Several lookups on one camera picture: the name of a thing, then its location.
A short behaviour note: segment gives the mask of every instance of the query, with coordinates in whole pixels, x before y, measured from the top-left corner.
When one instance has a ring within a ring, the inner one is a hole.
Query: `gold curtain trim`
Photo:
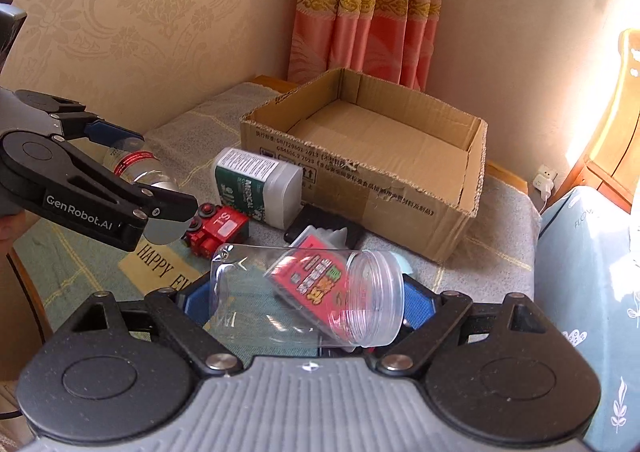
[[[428,18],[440,15],[440,2],[430,0],[298,0],[298,5],[313,12],[360,13],[374,10],[400,18]]]

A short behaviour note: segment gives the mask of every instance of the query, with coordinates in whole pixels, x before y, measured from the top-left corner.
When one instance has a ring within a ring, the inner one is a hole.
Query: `red toy car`
[[[249,237],[249,218],[231,207],[203,203],[182,240],[194,255],[211,258],[220,244],[244,242]]]

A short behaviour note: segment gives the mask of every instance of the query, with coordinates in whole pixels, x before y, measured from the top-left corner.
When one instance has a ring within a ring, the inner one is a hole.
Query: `open cardboard box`
[[[303,167],[302,198],[431,260],[478,212],[486,122],[335,69],[241,119],[242,148]]]

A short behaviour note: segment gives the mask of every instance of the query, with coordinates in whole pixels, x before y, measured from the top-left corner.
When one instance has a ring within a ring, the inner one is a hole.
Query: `person's hand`
[[[0,218],[0,255],[9,253],[15,239],[27,230],[24,210],[17,216]]]

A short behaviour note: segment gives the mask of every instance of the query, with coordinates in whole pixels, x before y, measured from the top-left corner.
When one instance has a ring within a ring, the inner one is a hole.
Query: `floral wallpaper pattern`
[[[27,21],[0,85],[161,125],[256,74],[285,77],[296,0],[15,0]]]

